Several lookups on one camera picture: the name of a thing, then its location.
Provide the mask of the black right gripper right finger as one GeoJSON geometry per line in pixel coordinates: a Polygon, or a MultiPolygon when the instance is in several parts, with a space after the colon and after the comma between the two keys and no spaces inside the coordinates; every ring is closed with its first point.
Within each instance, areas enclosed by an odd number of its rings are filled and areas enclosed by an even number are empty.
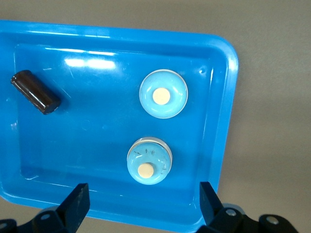
{"type": "Polygon", "coordinates": [[[284,217],[264,214],[253,220],[235,207],[224,207],[209,182],[200,183],[200,210],[205,221],[198,233],[296,233],[284,217]]]}

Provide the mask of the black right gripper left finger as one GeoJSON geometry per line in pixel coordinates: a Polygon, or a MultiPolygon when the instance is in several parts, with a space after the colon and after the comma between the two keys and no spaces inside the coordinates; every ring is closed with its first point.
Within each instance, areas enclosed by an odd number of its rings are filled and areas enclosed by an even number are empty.
{"type": "Polygon", "coordinates": [[[2,233],[75,233],[90,209],[89,187],[78,184],[54,210],[46,209],[18,226],[14,219],[2,219],[2,233]]]}

